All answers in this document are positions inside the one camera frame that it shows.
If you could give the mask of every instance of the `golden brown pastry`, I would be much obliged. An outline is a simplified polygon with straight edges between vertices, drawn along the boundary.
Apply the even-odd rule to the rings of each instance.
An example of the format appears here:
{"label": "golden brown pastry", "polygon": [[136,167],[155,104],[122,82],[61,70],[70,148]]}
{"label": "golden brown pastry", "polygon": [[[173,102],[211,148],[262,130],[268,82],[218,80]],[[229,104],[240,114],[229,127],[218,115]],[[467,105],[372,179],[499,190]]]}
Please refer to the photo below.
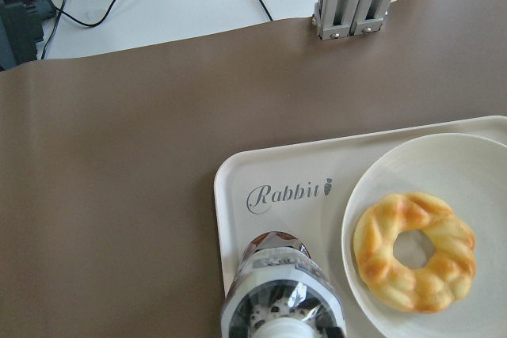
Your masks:
{"label": "golden brown pastry", "polygon": [[[421,230],[435,253],[410,269],[393,256],[397,236]],[[475,275],[475,236],[441,199],[423,192],[390,194],[360,217],[353,237],[359,275],[384,304],[435,313],[468,294]]]}

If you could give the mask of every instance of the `bottle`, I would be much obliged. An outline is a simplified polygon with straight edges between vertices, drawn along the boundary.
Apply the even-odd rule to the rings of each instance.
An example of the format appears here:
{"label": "bottle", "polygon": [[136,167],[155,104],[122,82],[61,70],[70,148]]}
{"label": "bottle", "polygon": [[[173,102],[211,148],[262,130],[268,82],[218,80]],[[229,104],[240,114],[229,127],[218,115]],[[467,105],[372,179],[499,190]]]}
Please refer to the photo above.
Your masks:
{"label": "bottle", "polygon": [[296,237],[262,234],[246,248],[221,314],[222,338],[342,338],[341,302]]}

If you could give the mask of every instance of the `donut hole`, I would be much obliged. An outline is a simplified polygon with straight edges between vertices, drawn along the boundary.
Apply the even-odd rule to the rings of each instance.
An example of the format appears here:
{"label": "donut hole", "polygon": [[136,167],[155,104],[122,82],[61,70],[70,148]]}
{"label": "donut hole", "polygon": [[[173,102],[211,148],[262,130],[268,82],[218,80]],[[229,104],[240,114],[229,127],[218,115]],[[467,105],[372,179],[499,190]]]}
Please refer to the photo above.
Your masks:
{"label": "donut hole", "polygon": [[412,269],[423,268],[435,253],[435,247],[420,230],[404,231],[398,235],[393,254],[404,266]]}

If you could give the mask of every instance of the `bottle cap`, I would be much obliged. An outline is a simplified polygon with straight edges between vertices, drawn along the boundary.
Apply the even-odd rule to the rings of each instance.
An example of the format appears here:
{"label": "bottle cap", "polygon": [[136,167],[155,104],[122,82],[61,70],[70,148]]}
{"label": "bottle cap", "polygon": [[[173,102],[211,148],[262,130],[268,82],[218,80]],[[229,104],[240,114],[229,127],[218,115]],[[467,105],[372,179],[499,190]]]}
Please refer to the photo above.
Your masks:
{"label": "bottle cap", "polygon": [[263,324],[253,338],[316,338],[316,331],[300,320],[277,318]]}

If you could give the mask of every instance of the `brown table surface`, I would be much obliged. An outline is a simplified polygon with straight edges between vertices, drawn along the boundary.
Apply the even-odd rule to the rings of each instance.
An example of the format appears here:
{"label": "brown table surface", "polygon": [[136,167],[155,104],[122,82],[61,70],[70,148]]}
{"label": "brown table surface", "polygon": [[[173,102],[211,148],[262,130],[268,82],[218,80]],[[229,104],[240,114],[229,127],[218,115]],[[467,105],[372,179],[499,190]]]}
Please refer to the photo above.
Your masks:
{"label": "brown table surface", "polygon": [[218,337],[219,165],[507,115],[506,18],[401,0],[370,36],[284,20],[1,73],[0,336]]}

